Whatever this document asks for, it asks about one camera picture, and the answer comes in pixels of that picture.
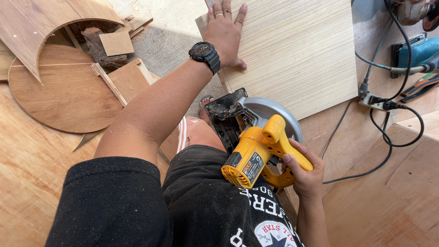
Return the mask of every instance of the watch face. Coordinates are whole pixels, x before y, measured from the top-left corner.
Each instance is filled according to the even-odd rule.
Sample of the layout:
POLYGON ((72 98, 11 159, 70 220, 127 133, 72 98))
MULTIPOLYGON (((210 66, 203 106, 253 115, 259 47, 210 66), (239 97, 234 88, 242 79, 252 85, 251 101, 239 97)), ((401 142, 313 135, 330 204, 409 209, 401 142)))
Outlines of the watch face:
POLYGON ((208 44, 197 44, 194 47, 194 51, 196 54, 206 54, 210 51, 210 46, 208 44))

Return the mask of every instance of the black shirt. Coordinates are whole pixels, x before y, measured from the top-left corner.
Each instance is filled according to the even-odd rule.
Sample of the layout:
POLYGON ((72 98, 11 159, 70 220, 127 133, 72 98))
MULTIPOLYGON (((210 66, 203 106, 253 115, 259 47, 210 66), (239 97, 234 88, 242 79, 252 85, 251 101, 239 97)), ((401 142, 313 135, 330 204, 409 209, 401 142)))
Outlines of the black shirt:
POLYGON ((191 145, 158 168, 128 157, 84 161, 67 172, 46 246, 301 247, 262 177, 225 180, 224 151, 191 145))

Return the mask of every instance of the electrical outlet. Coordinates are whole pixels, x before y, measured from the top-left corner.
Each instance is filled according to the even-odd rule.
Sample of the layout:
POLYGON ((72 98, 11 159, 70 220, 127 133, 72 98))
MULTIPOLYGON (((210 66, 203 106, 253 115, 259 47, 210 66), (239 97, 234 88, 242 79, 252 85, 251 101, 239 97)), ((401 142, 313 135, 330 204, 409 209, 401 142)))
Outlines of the electrical outlet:
POLYGON ((376 104, 370 104, 369 100, 372 96, 375 97, 379 97, 378 95, 374 95, 374 94, 362 94, 361 95, 363 98, 358 102, 358 104, 369 107, 369 108, 373 108, 379 111, 383 111, 383 112, 389 112, 383 109, 383 102, 381 103, 376 103, 376 104))

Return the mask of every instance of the pliers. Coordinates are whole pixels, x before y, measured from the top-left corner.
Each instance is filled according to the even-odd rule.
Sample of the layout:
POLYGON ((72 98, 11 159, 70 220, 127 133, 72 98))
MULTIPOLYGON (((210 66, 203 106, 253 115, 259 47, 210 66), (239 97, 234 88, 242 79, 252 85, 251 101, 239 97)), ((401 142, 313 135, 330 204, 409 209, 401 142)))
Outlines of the pliers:
POLYGON ((412 100, 418 99, 437 87, 439 87, 439 75, 436 75, 428 80, 420 81, 411 88, 405 90, 400 94, 401 97, 404 97, 400 100, 400 102, 405 104, 412 100))

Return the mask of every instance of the saw handle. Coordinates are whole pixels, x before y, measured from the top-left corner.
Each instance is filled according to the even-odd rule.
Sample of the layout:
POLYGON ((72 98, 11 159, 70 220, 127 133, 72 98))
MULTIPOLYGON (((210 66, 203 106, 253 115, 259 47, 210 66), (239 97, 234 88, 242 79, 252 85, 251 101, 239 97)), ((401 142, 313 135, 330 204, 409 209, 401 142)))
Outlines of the saw handle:
MULTIPOLYGON (((273 115, 266 123, 262 133, 267 138, 267 143, 264 143, 264 145, 268 148, 270 154, 278 157, 282 157, 287 153, 291 154, 302 169, 306 171, 312 171, 314 169, 313 164, 308 158, 291 146, 285 133, 285 120, 280 115, 273 115)), ((288 167, 284 173, 278 176, 265 165, 261 175, 268 184, 278 189, 288 187, 294 183, 294 176, 288 167)))

